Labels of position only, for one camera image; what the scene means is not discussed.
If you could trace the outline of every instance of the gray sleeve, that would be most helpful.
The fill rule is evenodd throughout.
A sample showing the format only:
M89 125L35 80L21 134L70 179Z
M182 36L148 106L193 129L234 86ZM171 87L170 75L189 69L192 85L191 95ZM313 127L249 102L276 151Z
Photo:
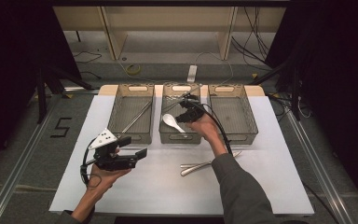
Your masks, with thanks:
M225 223L278 223L266 193L230 154L212 162L220 184Z
M80 224L80 222L71 217L70 213L69 211L63 211L60 218L56 221L56 224Z

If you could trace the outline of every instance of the metal tongs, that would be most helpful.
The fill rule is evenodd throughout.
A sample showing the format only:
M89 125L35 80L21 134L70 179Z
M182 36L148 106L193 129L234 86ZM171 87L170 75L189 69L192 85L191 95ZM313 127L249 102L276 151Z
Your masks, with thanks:
M235 152L233 152L232 156L237 157L240 154L241 154L241 151L235 151ZM206 162L203 162L203 163L182 164L182 165L180 165L180 168L184 168L185 170L183 170L180 173L180 175L181 176L188 175L188 174L198 170L201 167L204 167L206 165L210 165L211 163L212 163L212 161L206 161Z

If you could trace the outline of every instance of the white table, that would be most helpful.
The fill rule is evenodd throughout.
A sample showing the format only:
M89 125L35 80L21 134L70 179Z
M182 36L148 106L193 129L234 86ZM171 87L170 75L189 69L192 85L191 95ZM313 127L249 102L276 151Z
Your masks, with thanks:
M113 216L221 216L223 208L219 185L211 166L185 177L180 176L182 163L213 159L204 140L199 145L161 144L158 123L161 108L161 86L156 86L152 144L147 157L136 168L121 177L96 205L97 213ZM79 167L85 149L109 121L115 96L95 96L78 136L74 152L49 208L51 212L75 209L85 186ZM314 214L281 129L266 96L249 96L259 134L251 146L232 146L243 152L237 157L241 167L260 183L276 215L310 216ZM120 153L134 154L129 145Z

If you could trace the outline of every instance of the utensil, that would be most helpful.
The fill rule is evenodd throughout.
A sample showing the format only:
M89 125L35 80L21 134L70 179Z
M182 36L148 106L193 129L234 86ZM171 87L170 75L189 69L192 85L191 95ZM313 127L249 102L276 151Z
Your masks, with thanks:
M186 133L185 130L179 127L178 123L176 123L176 119L171 114L164 114L164 116L162 116L162 120L164 120L164 123L167 125L179 131L179 133Z
M236 152L233 152L232 156L233 157L237 157L238 155L241 154L241 151L236 151ZM209 165L211 164L212 161L206 161L206 162L203 162L203 163L189 163L189 164L182 164L180 165L181 168L186 168L185 170L183 170L180 175L181 176L185 176L185 175L188 175L190 174L191 172L194 172L196 170L198 170L199 168L201 167L204 167L206 165Z

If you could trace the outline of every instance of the white spoon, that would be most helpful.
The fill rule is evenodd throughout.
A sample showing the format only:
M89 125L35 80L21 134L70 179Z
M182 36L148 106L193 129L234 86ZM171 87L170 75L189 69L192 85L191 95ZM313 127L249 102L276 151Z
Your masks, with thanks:
M186 133L185 130L179 127L178 123L176 123L176 119L171 114L165 114L162 116L162 120L164 120L164 123L179 131L179 133Z

